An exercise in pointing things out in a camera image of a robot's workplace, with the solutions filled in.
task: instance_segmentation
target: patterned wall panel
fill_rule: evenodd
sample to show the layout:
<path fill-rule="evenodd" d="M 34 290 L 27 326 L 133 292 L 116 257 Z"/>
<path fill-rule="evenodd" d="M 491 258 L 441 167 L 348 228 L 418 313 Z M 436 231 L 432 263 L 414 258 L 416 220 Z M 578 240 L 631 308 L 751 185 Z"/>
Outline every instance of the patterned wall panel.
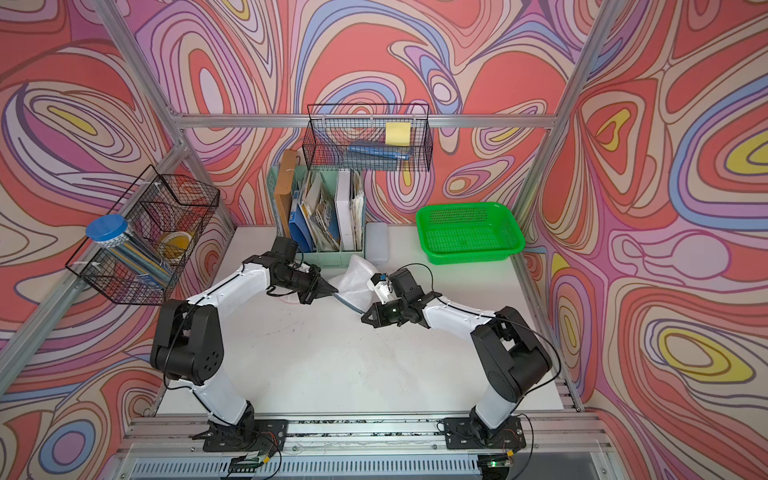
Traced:
<path fill-rule="evenodd" d="M 0 3 L 2 345 L 85 226 L 170 147 L 98 22 L 81 0 Z M 176 296 L 210 282 L 227 241 L 214 217 Z M 156 312 L 80 295 L 0 399 L 0 479 L 97 477 L 160 385 L 147 363 Z"/>
<path fill-rule="evenodd" d="M 594 2 L 134 3 L 123 13 L 175 111 L 306 113 L 309 103 L 427 101 L 439 114 L 553 113 Z M 435 169 L 366 178 L 372 218 L 517 193 L 540 131 L 435 131 Z M 273 223 L 266 169 L 300 129 L 189 132 L 240 225 Z"/>
<path fill-rule="evenodd" d="M 124 7 L 173 109 L 201 114 L 306 113 L 308 103 L 371 99 L 423 99 L 443 114 L 534 102 L 551 113 L 598 9 L 564 0 Z"/>
<path fill-rule="evenodd" d="M 80 1 L 0 5 L 0 346 L 61 278 L 85 225 L 169 147 L 88 18 Z"/>
<path fill-rule="evenodd" d="M 634 478 L 768 477 L 768 5 L 633 0 L 525 253 Z"/>
<path fill-rule="evenodd" d="M 228 240 L 214 216 L 176 298 L 210 283 Z M 0 399 L 2 480 L 98 476 L 161 385 L 149 366 L 157 310 L 80 295 Z"/>
<path fill-rule="evenodd" d="M 544 135 L 540 128 L 455 129 L 453 151 L 436 144 L 429 172 L 364 173 L 371 220 L 413 223 L 426 204 L 498 201 L 511 206 Z M 287 147 L 300 148 L 299 128 L 194 128 L 192 146 L 222 190 L 239 225 L 274 223 L 266 172 Z"/>

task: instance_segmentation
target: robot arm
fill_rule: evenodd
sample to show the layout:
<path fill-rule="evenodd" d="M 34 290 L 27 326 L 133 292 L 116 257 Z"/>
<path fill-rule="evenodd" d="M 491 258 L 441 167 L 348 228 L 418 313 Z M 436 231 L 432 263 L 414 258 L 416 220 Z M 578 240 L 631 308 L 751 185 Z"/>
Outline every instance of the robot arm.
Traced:
<path fill-rule="evenodd" d="M 223 435 L 242 438 L 244 445 L 256 430 L 253 409 L 219 370 L 224 359 L 219 318 L 228 318 L 258 293 L 272 295 L 277 286 L 297 293 L 305 304 L 335 293 L 319 267 L 294 264 L 297 247 L 295 241 L 277 237 L 272 250 L 245 259 L 240 269 L 211 288 L 186 300 L 168 300 L 157 319 L 152 367 L 192 391 L 217 424 L 212 429 L 239 427 Z"/>
<path fill-rule="evenodd" d="M 418 323 L 471 341 L 480 357 L 490 386 L 472 409 L 469 428 L 482 444 L 503 429 L 523 395 L 552 367 L 552 361 L 536 335 L 525 326 L 520 313 L 509 306 L 498 312 L 477 310 L 446 299 L 440 293 L 424 293 L 407 269 L 369 281 L 379 297 L 362 321 L 379 328 Z M 507 349 L 504 341 L 514 341 Z"/>

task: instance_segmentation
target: black mounting plate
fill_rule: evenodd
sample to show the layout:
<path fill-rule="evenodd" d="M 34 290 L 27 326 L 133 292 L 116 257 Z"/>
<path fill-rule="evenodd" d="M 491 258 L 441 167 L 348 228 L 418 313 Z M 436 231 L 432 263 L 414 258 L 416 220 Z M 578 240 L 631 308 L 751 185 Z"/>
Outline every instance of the black mounting plate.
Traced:
<path fill-rule="evenodd" d="M 266 435 L 258 435 L 253 442 L 248 442 L 248 445 L 239 444 L 232 445 L 232 439 L 225 432 L 220 430 L 211 429 L 207 433 L 200 434 L 205 438 L 205 445 L 203 445 L 204 452 L 269 452 L 274 450 L 275 445 L 271 442 L 272 436 L 269 432 L 275 435 L 277 440 L 277 448 L 283 450 L 283 445 L 286 441 L 286 430 L 288 429 L 287 420 L 253 420 L 253 430 L 256 432 L 264 432 Z"/>
<path fill-rule="evenodd" d="M 525 435 L 520 418 L 509 417 L 501 424 L 487 445 L 478 442 L 469 431 L 469 417 L 452 417 L 442 420 L 445 427 L 445 447 L 448 450 L 503 449 L 517 452 L 525 448 Z"/>

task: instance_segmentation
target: brown envelope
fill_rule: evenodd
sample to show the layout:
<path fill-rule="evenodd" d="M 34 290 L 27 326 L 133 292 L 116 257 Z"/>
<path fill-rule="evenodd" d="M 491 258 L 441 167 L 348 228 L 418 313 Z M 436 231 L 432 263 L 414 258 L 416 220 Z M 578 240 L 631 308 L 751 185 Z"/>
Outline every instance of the brown envelope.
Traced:
<path fill-rule="evenodd" d="M 280 159 L 280 172 L 277 174 L 277 185 L 275 186 L 277 214 L 280 216 L 280 223 L 283 225 L 283 231 L 288 238 L 290 238 L 288 218 L 290 217 L 293 173 L 296 164 L 299 163 L 299 158 L 299 153 L 295 150 L 285 150 L 283 152 L 283 158 Z"/>

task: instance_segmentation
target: blue folder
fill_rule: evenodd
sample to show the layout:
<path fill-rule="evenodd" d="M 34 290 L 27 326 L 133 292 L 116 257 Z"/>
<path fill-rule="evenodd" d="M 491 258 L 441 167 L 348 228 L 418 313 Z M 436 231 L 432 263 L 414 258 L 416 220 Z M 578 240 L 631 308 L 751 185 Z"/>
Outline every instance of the blue folder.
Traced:
<path fill-rule="evenodd" d="M 288 230 L 290 236 L 298 244 L 301 251 L 309 253 L 315 251 L 315 243 L 312 241 L 310 228 L 306 224 L 306 218 L 299 208 L 299 191 L 293 192 L 293 200 L 290 205 L 290 216 L 288 217 Z"/>

